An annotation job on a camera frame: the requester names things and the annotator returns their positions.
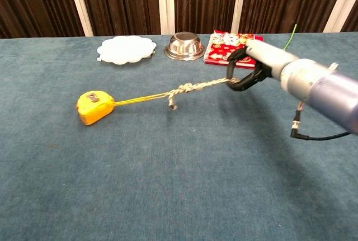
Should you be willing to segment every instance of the rope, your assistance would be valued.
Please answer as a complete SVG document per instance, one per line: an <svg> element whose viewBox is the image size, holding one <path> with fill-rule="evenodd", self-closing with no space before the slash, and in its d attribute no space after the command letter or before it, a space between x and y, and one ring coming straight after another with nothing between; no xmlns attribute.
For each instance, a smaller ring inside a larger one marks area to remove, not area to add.
<svg viewBox="0 0 358 241"><path fill-rule="evenodd" d="M210 81L210 82L204 82L204 83L196 83L196 84L186 83L186 84L182 84L177 89L173 89L172 91L169 91L169 92L166 93L166 96L168 96L168 100L169 100L169 107L172 110L177 109L177 105L174 102L174 97L177 94L189 93L189 92L192 92L192 91L199 91L199 90L202 90L203 88L208 87L208 86L214 86L216 84L226 83L229 80L230 79L228 79L228 78L221 78L221 79L213 80L213 81Z"/></svg>

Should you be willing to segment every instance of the white flower-shaped plate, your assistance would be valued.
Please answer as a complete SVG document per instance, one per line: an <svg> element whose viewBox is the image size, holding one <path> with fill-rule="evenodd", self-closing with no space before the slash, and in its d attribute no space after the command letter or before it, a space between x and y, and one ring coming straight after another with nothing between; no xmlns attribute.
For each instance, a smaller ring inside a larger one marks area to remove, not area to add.
<svg viewBox="0 0 358 241"><path fill-rule="evenodd" d="M105 40L97 52L100 57L98 61L112 62L123 65L127 62L135 63L142 58L148 58L153 53L156 43L151 39L139 36L117 36L110 40Z"/></svg>

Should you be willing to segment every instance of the stainless steel bowl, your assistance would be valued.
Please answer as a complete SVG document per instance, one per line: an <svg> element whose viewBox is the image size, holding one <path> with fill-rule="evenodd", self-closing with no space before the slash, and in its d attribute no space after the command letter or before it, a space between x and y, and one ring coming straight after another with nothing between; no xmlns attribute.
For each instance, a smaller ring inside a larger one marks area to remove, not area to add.
<svg viewBox="0 0 358 241"><path fill-rule="evenodd" d="M164 53L171 59L194 60L204 55L205 48L195 33L184 31L171 37Z"/></svg>

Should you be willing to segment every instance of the brown curtain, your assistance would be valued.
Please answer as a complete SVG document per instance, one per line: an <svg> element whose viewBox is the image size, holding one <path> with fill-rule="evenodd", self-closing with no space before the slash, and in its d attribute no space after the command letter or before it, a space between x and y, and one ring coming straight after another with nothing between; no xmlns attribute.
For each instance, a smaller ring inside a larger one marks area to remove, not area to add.
<svg viewBox="0 0 358 241"><path fill-rule="evenodd" d="M230 31L235 0L175 0L176 32Z"/></svg>
<svg viewBox="0 0 358 241"><path fill-rule="evenodd" d="M358 0L354 3L341 31L358 31Z"/></svg>
<svg viewBox="0 0 358 241"><path fill-rule="evenodd" d="M336 0L244 0L240 32L322 32Z"/></svg>
<svg viewBox="0 0 358 241"><path fill-rule="evenodd" d="M161 33L158 0L85 0L85 3L96 36Z"/></svg>
<svg viewBox="0 0 358 241"><path fill-rule="evenodd" d="M0 0L0 37L83 36L74 0Z"/></svg>

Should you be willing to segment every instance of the blue felt table surface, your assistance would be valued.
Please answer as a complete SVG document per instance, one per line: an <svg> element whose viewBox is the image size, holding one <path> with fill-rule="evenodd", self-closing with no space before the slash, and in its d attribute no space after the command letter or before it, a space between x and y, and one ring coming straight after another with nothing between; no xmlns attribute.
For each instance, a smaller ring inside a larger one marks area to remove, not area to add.
<svg viewBox="0 0 358 241"><path fill-rule="evenodd" d="M289 36L264 35L278 47ZM358 137L290 138L298 101L276 80L84 126L87 91L124 100L225 76L168 59L170 36L147 37L156 54L122 66L96 61L110 37L0 40L0 240L358 240ZM357 49L352 32L296 34L288 51L358 79ZM302 134L343 131L309 107L302 120Z"/></svg>

